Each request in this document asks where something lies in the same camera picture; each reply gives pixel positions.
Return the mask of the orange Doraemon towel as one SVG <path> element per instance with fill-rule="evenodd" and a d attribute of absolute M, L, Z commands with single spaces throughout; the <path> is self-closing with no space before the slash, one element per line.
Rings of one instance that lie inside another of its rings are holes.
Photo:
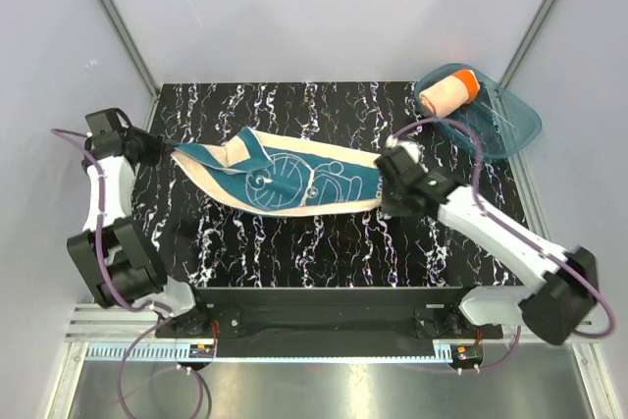
<path fill-rule="evenodd" d="M 462 69 L 419 93 L 419 102 L 432 114 L 444 118 L 475 100 L 480 84 L 473 71 Z"/>

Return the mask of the teal Doraemon towel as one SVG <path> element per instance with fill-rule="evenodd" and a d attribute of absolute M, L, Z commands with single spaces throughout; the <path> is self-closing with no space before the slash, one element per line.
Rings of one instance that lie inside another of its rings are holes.
<path fill-rule="evenodd" d="M 180 143 L 172 159 L 211 199 L 267 217 L 370 211 L 382 202 L 378 155 L 242 129 L 221 145 Z"/>

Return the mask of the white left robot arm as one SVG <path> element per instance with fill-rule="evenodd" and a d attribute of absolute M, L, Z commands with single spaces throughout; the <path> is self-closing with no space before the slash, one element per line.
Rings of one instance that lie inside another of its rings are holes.
<path fill-rule="evenodd" d="M 149 309 L 167 321 L 170 337 L 204 335 L 212 313 L 188 283 L 170 277 L 150 237 L 132 216 L 140 166 L 157 167 L 174 149 L 161 135 L 109 108 L 86 115 L 89 133 L 79 145 L 90 181 L 87 219 L 67 249 L 94 301 L 129 312 Z"/>

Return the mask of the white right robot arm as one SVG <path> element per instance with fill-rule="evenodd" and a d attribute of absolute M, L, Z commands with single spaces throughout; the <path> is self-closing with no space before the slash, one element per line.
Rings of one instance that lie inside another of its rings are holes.
<path fill-rule="evenodd" d="M 520 281 L 518 287 L 470 289 L 445 313 L 448 330 L 467 337 L 479 326 L 524 325 L 561 345 L 597 305 L 597 260 L 516 223 L 470 184 L 441 170 L 423 170 L 417 144 L 390 137 L 375 164 L 383 180 L 382 209 L 393 217 L 429 217 L 466 236 Z"/>

